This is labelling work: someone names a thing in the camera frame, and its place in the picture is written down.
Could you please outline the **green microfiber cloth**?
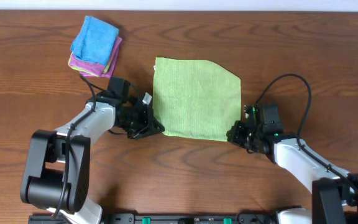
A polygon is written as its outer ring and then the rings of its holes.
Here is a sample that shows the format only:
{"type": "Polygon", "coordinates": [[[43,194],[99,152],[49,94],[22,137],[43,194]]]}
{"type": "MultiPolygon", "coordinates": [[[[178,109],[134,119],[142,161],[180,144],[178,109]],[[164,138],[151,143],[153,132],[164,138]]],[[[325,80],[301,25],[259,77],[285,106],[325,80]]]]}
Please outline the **green microfiber cloth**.
{"type": "Polygon", "coordinates": [[[166,136],[226,141],[241,117],[241,79],[209,60],[157,57],[153,109],[166,136]]]}

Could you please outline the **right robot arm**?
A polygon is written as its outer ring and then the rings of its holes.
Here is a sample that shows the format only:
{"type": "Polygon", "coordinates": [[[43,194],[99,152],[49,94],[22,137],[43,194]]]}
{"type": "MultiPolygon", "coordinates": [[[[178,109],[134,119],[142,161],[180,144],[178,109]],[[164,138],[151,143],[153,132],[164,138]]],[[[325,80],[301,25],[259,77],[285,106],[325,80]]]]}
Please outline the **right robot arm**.
{"type": "Polygon", "coordinates": [[[281,210],[275,223],[358,223],[358,174],[333,165],[304,140],[281,130],[265,132],[261,126],[236,121],[227,140],[250,154],[266,155],[311,193],[311,210],[281,210]]]}

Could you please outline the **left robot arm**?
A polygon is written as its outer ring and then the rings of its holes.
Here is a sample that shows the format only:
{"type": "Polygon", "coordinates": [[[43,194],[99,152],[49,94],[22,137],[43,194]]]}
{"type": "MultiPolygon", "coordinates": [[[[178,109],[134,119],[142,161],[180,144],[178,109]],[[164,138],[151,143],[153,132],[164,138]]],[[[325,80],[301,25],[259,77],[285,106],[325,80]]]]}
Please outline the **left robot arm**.
{"type": "Polygon", "coordinates": [[[69,223],[100,223],[103,209],[88,197],[90,149],[113,127],[129,139],[163,132],[154,117],[152,96],[146,93],[133,106],[124,98],[97,96],[67,124],[53,131],[37,130],[30,139],[21,183],[22,202],[59,215],[69,223]]]}

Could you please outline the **purple folded cloth bottom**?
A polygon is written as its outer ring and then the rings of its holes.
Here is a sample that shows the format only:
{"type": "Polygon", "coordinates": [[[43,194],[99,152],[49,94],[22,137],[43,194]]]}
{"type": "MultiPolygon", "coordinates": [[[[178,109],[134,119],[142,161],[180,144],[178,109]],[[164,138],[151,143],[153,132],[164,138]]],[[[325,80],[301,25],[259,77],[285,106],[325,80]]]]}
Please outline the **purple folded cloth bottom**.
{"type": "MultiPolygon", "coordinates": [[[[111,65],[110,65],[108,71],[107,71],[106,73],[102,74],[102,75],[99,76],[99,77],[110,78],[110,77],[112,76],[112,73],[114,72],[114,68],[115,68],[115,66],[116,66],[116,61],[117,61],[117,56],[118,56],[118,53],[119,53],[119,47],[120,47],[120,45],[121,45],[121,42],[120,42],[120,41],[118,41],[118,42],[116,42],[116,43],[114,44],[113,49],[112,49],[112,52],[111,52],[111,56],[110,56],[110,58],[109,58],[109,60],[108,60],[108,62],[109,62],[110,60],[112,60],[111,65]]],[[[87,74],[87,73],[85,73],[85,72],[82,72],[82,74],[83,74],[84,76],[86,76],[86,75],[87,75],[87,76],[90,76],[89,74],[87,74]]]]}

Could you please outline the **purple folded cloth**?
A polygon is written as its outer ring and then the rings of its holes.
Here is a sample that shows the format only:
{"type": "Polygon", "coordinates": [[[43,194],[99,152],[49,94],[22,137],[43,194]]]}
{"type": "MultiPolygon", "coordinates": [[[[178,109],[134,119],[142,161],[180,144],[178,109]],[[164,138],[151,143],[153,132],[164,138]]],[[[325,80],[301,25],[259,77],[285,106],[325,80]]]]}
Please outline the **purple folded cloth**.
{"type": "Polygon", "coordinates": [[[76,58],[75,55],[71,53],[70,58],[68,60],[68,66],[74,70],[79,71],[82,75],[86,77],[110,78],[112,77],[116,66],[121,42],[122,39],[120,37],[116,37],[107,65],[85,62],[76,58]]]}
{"type": "MultiPolygon", "coordinates": [[[[112,73],[114,72],[114,68],[115,68],[115,66],[116,66],[116,61],[117,61],[117,56],[118,56],[118,53],[119,53],[119,47],[120,47],[120,45],[121,45],[121,42],[120,42],[120,41],[118,41],[118,42],[116,42],[116,43],[114,44],[113,49],[112,49],[112,52],[111,52],[111,56],[110,56],[110,58],[109,58],[109,60],[108,60],[108,62],[109,62],[110,60],[112,60],[111,65],[110,65],[108,71],[107,71],[106,73],[102,74],[102,75],[99,76],[99,77],[110,78],[110,77],[112,76],[112,73]]],[[[83,74],[84,76],[86,76],[86,75],[87,75],[87,76],[90,76],[89,74],[87,74],[87,73],[85,73],[85,72],[82,72],[82,74],[83,74]]]]}

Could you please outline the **purple folded cloth upper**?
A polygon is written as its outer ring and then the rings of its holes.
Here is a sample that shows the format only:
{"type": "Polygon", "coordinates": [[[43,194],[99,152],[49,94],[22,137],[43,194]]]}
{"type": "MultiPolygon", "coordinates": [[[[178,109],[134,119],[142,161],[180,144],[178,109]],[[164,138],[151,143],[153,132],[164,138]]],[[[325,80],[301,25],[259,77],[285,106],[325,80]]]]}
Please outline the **purple folded cloth upper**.
{"type": "Polygon", "coordinates": [[[121,42],[122,39],[120,37],[116,37],[107,65],[85,62],[76,58],[75,55],[71,53],[70,58],[68,60],[68,66],[74,70],[79,71],[82,75],[86,77],[110,78],[112,77],[116,66],[121,42]]]}

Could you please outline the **light green folded cloth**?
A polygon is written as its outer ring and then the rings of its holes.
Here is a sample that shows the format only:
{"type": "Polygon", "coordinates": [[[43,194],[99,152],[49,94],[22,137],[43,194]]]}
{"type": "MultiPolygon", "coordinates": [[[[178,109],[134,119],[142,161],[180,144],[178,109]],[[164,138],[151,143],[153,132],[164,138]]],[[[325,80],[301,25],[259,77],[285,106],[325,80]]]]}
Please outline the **light green folded cloth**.
{"type": "Polygon", "coordinates": [[[106,73],[111,65],[112,60],[108,62],[107,65],[102,65],[100,63],[86,62],[75,57],[71,53],[68,60],[68,66],[79,72],[85,72],[91,76],[99,77],[102,74],[106,73]]]}

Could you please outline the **blue folded cloth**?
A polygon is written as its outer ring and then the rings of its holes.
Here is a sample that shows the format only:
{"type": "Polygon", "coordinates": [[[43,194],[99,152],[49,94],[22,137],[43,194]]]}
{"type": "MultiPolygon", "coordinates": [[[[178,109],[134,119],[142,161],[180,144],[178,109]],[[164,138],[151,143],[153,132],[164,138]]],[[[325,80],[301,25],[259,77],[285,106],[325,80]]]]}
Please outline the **blue folded cloth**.
{"type": "Polygon", "coordinates": [[[93,16],[85,16],[70,50],[82,61],[107,65],[119,29],[93,16]]]}

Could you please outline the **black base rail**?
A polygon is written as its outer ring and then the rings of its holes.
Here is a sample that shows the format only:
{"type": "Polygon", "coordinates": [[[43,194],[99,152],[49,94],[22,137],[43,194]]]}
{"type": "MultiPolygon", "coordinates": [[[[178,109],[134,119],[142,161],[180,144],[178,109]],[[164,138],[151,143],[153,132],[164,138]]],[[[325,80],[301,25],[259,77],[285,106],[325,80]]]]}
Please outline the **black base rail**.
{"type": "Polygon", "coordinates": [[[278,224],[276,214],[238,213],[237,215],[134,215],[116,213],[110,215],[31,215],[28,224],[42,223],[100,223],[100,224],[278,224]]]}

